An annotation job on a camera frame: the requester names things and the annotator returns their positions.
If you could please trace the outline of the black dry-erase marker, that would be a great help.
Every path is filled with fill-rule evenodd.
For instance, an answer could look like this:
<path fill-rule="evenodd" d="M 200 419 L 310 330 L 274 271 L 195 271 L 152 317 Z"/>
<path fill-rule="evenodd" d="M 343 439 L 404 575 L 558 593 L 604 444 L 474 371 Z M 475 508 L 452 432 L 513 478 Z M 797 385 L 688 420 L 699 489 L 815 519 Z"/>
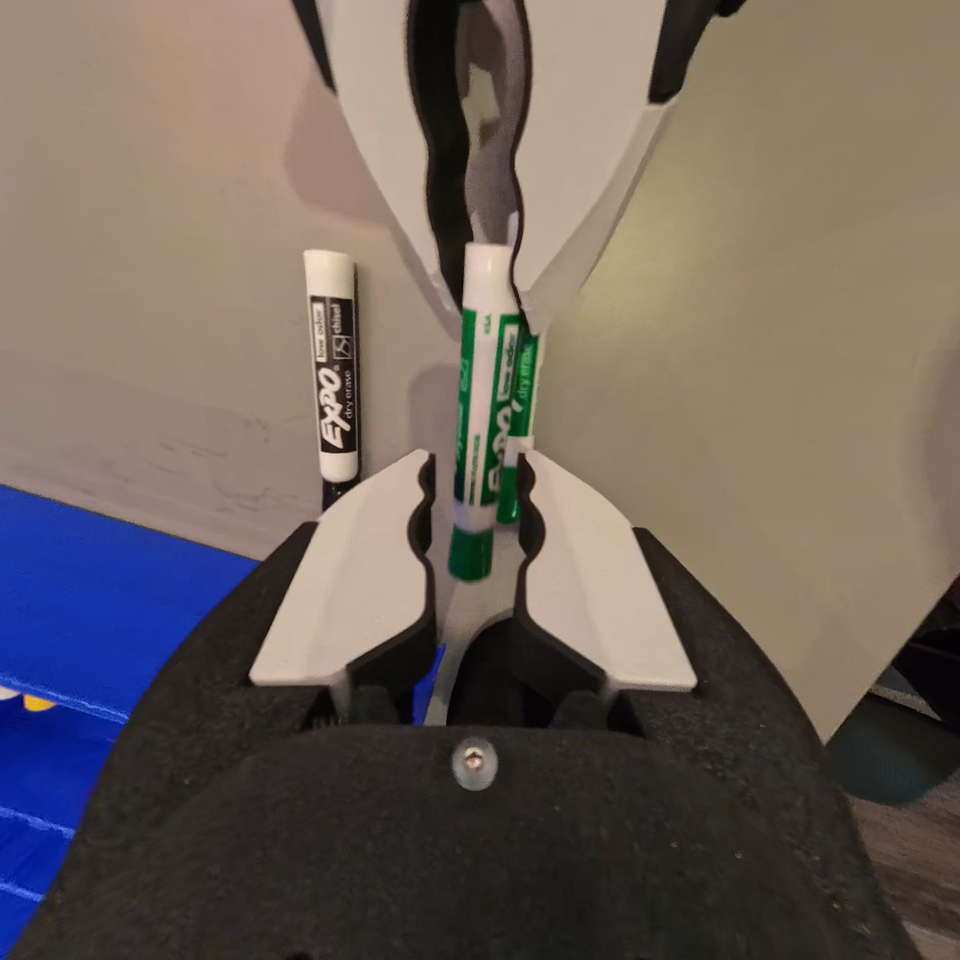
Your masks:
<path fill-rule="evenodd" d="M 320 476 L 326 512 L 360 481 L 362 406 L 358 275 L 340 251 L 303 252 L 312 390 Z"/>

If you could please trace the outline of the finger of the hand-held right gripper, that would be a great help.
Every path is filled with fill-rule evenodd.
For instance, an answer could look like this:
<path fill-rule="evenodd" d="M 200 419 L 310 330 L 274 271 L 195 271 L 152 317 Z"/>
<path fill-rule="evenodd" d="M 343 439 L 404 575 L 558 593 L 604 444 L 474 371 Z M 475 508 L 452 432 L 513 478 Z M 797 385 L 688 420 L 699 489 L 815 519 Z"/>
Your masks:
<path fill-rule="evenodd" d="M 428 148 L 409 74 L 410 6 L 324 1 L 322 33 L 342 115 L 390 211 L 402 258 L 434 310 L 459 311 L 428 220 Z"/>
<path fill-rule="evenodd" d="M 560 314 L 590 277 L 665 118 L 649 88 L 663 1 L 524 3 L 529 107 L 515 153 L 526 314 Z"/>

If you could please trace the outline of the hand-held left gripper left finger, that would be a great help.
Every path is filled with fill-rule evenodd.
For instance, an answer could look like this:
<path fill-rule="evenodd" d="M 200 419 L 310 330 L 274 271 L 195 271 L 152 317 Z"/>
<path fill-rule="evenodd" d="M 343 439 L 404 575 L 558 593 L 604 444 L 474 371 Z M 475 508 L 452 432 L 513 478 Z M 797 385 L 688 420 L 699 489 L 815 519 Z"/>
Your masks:
<path fill-rule="evenodd" d="M 414 687 L 437 648 L 436 458 L 414 450 L 319 519 L 248 672 L 256 687 Z"/>

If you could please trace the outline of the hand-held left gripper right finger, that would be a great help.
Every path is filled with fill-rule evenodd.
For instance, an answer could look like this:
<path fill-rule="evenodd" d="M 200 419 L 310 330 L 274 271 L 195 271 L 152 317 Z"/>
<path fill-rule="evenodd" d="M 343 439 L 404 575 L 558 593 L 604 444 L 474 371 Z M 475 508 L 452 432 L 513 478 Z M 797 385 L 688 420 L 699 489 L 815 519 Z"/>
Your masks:
<path fill-rule="evenodd" d="M 535 690 L 694 690 L 631 522 L 544 454 L 520 457 L 515 672 Z"/>

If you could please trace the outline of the green dry-erase marker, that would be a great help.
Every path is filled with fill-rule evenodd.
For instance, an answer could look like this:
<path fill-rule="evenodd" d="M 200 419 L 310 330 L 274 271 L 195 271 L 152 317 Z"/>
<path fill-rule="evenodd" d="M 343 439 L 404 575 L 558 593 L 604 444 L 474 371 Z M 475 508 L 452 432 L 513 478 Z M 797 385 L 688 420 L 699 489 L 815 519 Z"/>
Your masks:
<path fill-rule="evenodd" d="M 533 450 L 538 391 L 543 368 L 542 337 L 532 333 L 525 314 L 520 315 L 516 365 L 509 406 L 498 416 L 505 425 L 494 441 L 498 455 L 500 492 L 497 522 L 511 525 L 519 521 L 522 508 L 518 496 L 518 464 L 522 452 Z"/>
<path fill-rule="evenodd" d="M 522 341 L 510 246 L 465 246 L 449 573 L 490 576 Z"/>

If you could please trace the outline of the blue plastic bin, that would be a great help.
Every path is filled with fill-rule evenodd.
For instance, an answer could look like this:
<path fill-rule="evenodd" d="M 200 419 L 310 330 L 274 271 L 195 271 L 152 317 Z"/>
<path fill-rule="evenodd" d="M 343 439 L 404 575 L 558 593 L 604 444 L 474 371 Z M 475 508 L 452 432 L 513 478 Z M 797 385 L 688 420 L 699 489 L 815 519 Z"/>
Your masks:
<path fill-rule="evenodd" d="M 331 955 L 353 924 L 426 930 L 450 854 L 413 797 L 383 808 L 403 726 L 308 730 L 322 688 L 248 673 L 317 524 L 242 558 L 4 491 L 2 916 L 15 958 Z"/>

